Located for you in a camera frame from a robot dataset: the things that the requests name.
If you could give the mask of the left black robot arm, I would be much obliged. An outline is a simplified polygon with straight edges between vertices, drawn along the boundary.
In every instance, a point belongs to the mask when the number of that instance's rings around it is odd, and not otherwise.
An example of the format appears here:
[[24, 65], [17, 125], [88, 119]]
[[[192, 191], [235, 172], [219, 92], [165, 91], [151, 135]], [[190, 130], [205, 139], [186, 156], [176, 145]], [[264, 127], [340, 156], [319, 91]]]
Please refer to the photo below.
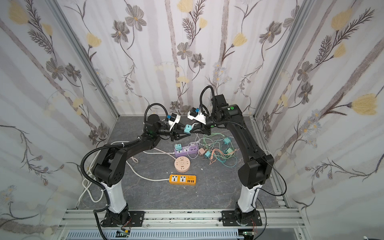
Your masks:
[[105, 207], [93, 211], [96, 217], [100, 212], [106, 213], [102, 221], [97, 220], [98, 228], [125, 227], [131, 224], [129, 205], [122, 190], [127, 160], [154, 149], [163, 136], [172, 141], [181, 139], [185, 126], [180, 124], [180, 120], [181, 116], [175, 113], [166, 113], [164, 120], [156, 114], [145, 114], [143, 132], [136, 140], [104, 145], [83, 157], [80, 163], [82, 175], [101, 188], [107, 201]]

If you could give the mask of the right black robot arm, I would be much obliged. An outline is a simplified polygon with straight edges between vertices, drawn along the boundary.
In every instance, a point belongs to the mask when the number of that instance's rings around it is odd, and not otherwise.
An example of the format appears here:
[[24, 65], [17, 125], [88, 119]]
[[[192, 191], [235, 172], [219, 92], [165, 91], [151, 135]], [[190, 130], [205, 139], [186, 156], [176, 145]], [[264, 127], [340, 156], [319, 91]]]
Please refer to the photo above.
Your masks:
[[240, 198], [234, 210], [238, 225], [245, 226], [256, 217], [256, 200], [263, 184], [270, 178], [274, 157], [266, 155], [248, 129], [238, 105], [229, 105], [223, 95], [215, 95], [212, 86], [205, 87], [199, 97], [199, 107], [188, 113], [194, 120], [191, 133], [210, 135], [211, 129], [224, 126], [233, 135], [243, 156], [244, 164], [238, 170], [242, 184]]

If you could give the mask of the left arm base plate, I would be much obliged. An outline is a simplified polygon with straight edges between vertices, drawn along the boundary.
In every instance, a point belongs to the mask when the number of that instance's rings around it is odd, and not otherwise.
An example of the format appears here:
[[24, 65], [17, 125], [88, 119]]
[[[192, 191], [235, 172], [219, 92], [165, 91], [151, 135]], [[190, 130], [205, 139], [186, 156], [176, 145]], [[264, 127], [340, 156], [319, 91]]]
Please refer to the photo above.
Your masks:
[[145, 217], [144, 211], [125, 211], [120, 214], [107, 210], [105, 218], [101, 221], [102, 227], [141, 227]]

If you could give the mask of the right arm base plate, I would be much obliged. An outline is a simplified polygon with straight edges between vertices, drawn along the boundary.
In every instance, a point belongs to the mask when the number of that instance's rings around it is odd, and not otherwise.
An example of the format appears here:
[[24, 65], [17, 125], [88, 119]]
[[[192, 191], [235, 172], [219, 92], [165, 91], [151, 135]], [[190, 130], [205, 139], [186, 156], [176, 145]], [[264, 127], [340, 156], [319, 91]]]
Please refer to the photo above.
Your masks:
[[221, 222], [224, 227], [259, 227], [262, 226], [260, 212], [253, 210], [248, 213], [243, 213], [239, 209], [221, 211]]

